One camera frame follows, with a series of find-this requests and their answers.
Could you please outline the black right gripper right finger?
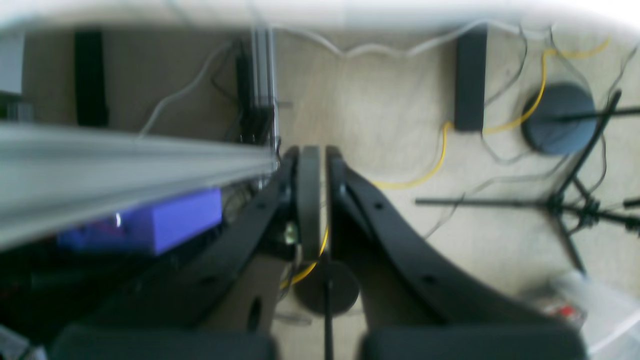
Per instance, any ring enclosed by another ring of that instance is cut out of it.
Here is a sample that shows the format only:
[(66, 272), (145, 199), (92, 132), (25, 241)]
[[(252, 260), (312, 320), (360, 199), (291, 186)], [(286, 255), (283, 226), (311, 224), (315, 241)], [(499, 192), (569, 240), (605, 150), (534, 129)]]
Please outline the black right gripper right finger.
[(326, 148), (331, 260), (359, 285), (360, 360), (585, 360), (565, 322), (478, 281), (428, 244), (391, 201)]

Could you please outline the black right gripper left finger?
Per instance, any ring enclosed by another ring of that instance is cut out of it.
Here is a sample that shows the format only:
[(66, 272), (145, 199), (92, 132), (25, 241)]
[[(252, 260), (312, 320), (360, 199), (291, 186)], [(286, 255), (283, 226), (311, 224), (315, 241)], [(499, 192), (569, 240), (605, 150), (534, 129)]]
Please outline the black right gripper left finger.
[(292, 147), (201, 254), (73, 323), (51, 360), (276, 360), (270, 335), (285, 264), (320, 255), (320, 150)]

